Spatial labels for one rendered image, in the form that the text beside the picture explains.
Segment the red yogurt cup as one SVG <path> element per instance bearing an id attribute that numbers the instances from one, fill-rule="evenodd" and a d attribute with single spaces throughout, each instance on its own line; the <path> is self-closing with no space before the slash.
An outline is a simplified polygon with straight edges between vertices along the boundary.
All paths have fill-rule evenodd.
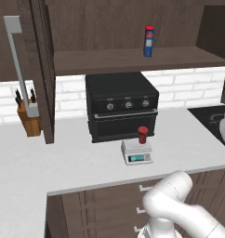
<path id="1" fill-rule="evenodd" d="M 140 144 L 145 144 L 147 140 L 147 135 L 148 135 L 149 129 L 146 126 L 140 126 L 138 128 L 139 132 L 139 143 Z"/>

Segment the white digital scale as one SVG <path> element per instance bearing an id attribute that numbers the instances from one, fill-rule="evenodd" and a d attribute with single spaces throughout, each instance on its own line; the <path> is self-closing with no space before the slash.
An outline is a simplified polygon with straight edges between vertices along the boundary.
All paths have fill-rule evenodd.
<path id="1" fill-rule="evenodd" d="M 149 141 L 141 144 L 138 139 L 125 139 L 122 141 L 121 150 L 127 165 L 143 165 L 153 162 L 152 146 Z"/>

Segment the brown base cabinet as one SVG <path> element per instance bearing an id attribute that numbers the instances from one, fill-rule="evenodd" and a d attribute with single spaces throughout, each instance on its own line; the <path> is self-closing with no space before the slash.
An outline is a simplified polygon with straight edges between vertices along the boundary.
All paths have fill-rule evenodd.
<path id="1" fill-rule="evenodd" d="M 202 205 L 225 227 L 225 168 L 194 173 L 189 205 Z M 46 200 L 46 238 L 137 238 L 134 226 L 148 221 L 143 209 L 143 187 L 155 179 L 126 185 L 50 196 Z"/>

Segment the black toaster oven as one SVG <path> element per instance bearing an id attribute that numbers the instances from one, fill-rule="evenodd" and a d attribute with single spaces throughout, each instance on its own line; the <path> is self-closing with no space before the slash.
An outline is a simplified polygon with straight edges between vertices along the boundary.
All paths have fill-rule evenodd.
<path id="1" fill-rule="evenodd" d="M 159 92 L 141 73 L 86 75 L 86 107 L 92 142 L 134 139 L 146 126 L 154 135 L 157 115 L 135 115 L 95 119 L 94 114 L 145 112 L 158 108 Z"/>

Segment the wooden knife block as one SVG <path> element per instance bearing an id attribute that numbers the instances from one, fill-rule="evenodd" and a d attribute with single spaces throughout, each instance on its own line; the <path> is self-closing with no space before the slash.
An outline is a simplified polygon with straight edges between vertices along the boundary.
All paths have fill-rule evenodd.
<path id="1" fill-rule="evenodd" d="M 18 104 L 18 115 L 28 137 L 37 137 L 41 135 L 42 123 L 40 117 L 29 117 L 25 109 L 24 101 L 20 92 L 16 89 L 15 101 Z"/>

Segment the blue and red box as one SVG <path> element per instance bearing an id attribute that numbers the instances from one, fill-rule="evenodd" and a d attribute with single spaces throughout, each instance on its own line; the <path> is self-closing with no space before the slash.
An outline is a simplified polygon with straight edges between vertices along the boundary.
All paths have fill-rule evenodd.
<path id="1" fill-rule="evenodd" d="M 154 28 L 150 25 L 145 27 L 143 55 L 145 58 L 152 56 Z"/>

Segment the black hob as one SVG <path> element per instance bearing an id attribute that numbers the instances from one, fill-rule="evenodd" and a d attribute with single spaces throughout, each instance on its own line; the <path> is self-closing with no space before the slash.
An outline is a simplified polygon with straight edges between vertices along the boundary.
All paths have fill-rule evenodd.
<path id="1" fill-rule="evenodd" d="M 219 132 L 219 123 L 225 114 L 224 105 L 190 108 L 189 112 L 225 146 L 225 141 Z"/>

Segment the dark brown closed wall cabinet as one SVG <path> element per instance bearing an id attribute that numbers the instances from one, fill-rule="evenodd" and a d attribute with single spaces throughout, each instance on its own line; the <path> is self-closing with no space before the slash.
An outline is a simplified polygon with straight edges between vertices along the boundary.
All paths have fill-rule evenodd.
<path id="1" fill-rule="evenodd" d="M 0 82 L 18 81 L 3 18 L 3 16 L 17 15 L 19 15 L 19 11 L 16 0 L 0 0 Z M 30 80 L 32 77 L 23 35 L 15 34 L 14 42 L 20 60 L 23 79 Z"/>

